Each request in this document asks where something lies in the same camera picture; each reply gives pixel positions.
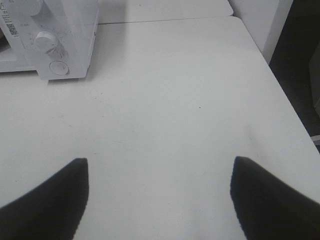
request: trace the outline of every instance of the table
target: table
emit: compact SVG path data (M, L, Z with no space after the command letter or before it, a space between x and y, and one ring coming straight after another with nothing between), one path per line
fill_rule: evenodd
M228 0L99 0L100 24L226 17Z
M235 17L100 25L86 78L1 74L0 109L0 206L88 158L75 240L244 240L235 156L320 202L319 153Z

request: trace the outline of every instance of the white wall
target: white wall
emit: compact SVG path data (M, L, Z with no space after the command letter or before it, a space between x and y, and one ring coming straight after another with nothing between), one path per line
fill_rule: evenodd
M229 0L269 63L293 0Z

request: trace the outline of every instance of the white tabletop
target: white tabletop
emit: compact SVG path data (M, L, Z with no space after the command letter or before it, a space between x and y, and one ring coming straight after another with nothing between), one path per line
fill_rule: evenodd
M319 153L238 18L100 25L86 79L0 77L0 206L86 157L76 240L244 240L235 156L320 202Z
M226 17L228 0L99 0L100 24Z

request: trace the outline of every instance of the sticker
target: sticker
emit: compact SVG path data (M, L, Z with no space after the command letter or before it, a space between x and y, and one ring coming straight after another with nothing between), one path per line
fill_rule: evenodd
M0 14L1 14L1 18L3 19L4 23L8 27L11 35L13 37L19 37L17 29L16 29L15 25L12 23L11 18L7 12L7 9L4 6L3 0L0 0Z

